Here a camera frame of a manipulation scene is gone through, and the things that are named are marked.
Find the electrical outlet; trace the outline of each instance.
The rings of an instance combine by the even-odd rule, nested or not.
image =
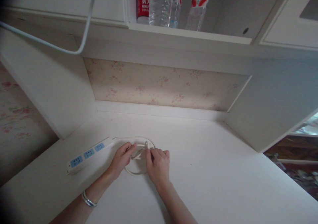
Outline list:
[[[90,149],[89,151],[86,151],[84,153],[84,158],[87,159],[89,158],[90,156],[92,156],[94,154],[94,150],[93,149]]]
[[[71,161],[71,167],[74,168],[76,165],[79,165],[81,162],[83,162],[83,158],[82,156],[78,156],[77,158]]]
[[[96,152],[100,151],[101,149],[105,148],[105,145],[103,143],[100,143],[95,146]]]
[[[84,167],[89,165],[94,160],[98,159],[102,153],[111,147],[114,144],[114,141],[107,137],[106,139],[102,140],[101,142],[91,146],[86,151],[82,152],[80,155],[75,156],[74,159],[71,159],[67,162],[67,170],[66,173],[68,175],[74,175]]]

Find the finger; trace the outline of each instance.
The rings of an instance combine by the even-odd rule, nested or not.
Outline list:
[[[135,152],[136,148],[137,148],[137,143],[134,143],[127,149],[126,154],[128,154],[129,156],[132,155]]]
[[[161,157],[161,155],[159,154],[159,152],[158,152],[158,149],[157,149],[157,148],[155,148],[155,149],[151,149],[151,150],[150,150],[150,152],[151,152],[151,154],[152,154],[152,156],[153,156],[153,159],[158,159],[158,158],[160,158],[160,157]]]
[[[151,152],[148,148],[146,148],[146,166],[147,170],[151,167],[152,160],[151,160]]]
[[[164,152],[164,154],[168,157],[168,158],[170,158],[170,152],[169,152],[169,150],[165,150],[165,151],[163,151]]]
[[[132,146],[132,144],[130,142],[127,142],[126,144],[123,144],[122,146],[120,146],[118,150],[121,153],[125,153],[130,146]]]
[[[166,155],[165,153],[162,151],[162,149],[158,149],[158,153],[160,154],[161,157],[165,158]]]

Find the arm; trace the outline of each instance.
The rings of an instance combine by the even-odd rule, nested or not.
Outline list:
[[[86,195],[92,202],[97,203],[111,183],[119,177],[124,167],[129,164],[136,147],[137,144],[132,145],[130,142],[119,147],[108,169],[86,189]],[[92,210],[79,195],[50,224],[85,223]]]
[[[189,212],[169,179],[169,151],[146,149],[147,172],[154,183],[174,223],[194,224],[196,220]]]

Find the floral wallpaper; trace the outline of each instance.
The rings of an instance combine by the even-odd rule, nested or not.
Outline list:
[[[84,58],[96,100],[227,111],[248,76]]]
[[[0,63],[0,186],[58,140]]]

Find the white desk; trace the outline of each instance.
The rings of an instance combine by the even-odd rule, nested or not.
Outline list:
[[[16,218],[48,223],[62,211],[112,154],[74,176],[66,162],[107,136],[146,136],[170,150],[171,181],[198,223],[317,223],[318,202],[224,123],[109,112],[95,113],[1,188]],[[87,223],[164,223],[166,216],[148,177],[123,171]]]

